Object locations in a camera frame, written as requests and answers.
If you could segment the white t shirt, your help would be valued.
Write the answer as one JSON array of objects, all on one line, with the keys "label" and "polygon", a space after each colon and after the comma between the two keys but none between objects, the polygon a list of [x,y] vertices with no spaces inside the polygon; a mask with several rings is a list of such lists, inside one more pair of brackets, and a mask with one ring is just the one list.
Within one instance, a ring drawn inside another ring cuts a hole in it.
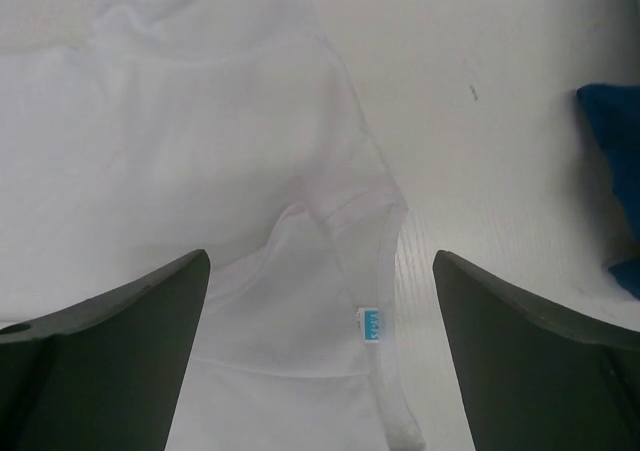
[{"label": "white t shirt", "polygon": [[311,0],[93,0],[1,59],[1,319],[195,250],[169,450],[421,450],[394,329],[406,203]]}]

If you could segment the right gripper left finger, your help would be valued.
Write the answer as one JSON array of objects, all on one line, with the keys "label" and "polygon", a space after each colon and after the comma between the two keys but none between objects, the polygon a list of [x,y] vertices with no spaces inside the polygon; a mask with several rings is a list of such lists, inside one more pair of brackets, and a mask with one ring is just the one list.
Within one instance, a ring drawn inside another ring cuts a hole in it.
[{"label": "right gripper left finger", "polygon": [[2,449],[164,449],[209,276],[207,253],[195,250],[3,328]]}]

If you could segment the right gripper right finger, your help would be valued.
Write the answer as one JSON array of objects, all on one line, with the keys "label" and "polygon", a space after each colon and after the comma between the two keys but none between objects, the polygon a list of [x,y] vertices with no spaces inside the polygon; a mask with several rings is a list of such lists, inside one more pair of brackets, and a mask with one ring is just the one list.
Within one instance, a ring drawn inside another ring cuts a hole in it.
[{"label": "right gripper right finger", "polygon": [[476,449],[638,449],[638,332],[448,251],[433,272]]}]

